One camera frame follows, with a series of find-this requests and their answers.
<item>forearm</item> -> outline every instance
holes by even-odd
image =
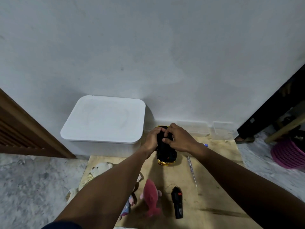
[[[83,228],[113,228],[147,158],[141,147],[132,156],[90,181],[56,221],[73,221]]]
[[[231,198],[264,228],[305,226],[305,204],[276,184],[206,148],[195,146],[198,159]]]

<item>plush toy tail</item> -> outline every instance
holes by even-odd
[[[148,210],[148,212],[146,213],[146,215],[148,217],[151,217],[153,215],[159,215],[161,213],[161,209],[160,208],[151,208]]]

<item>door frame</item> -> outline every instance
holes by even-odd
[[[35,133],[44,142],[56,150],[61,157],[75,158],[59,140],[51,135],[44,127],[42,127],[32,116],[30,116],[22,107],[20,107],[12,98],[10,98],[2,89],[0,89],[0,107],[13,116],[17,121]]]

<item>person's right hand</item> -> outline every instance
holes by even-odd
[[[164,137],[167,137],[169,132],[173,134],[174,140],[172,141],[170,139],[163,138],[162,141],[169,144],[170,147],[175,150],[191,153],[200,146],[200,143],[197,142],[186,130],[174,123],[171,123],[166,129],[164,132]]]

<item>magenta laundry basket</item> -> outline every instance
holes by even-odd
[[[290,139],[278,142],[273,146],[271,156],[276,163],[286,169],[305,166],[305,153]]]

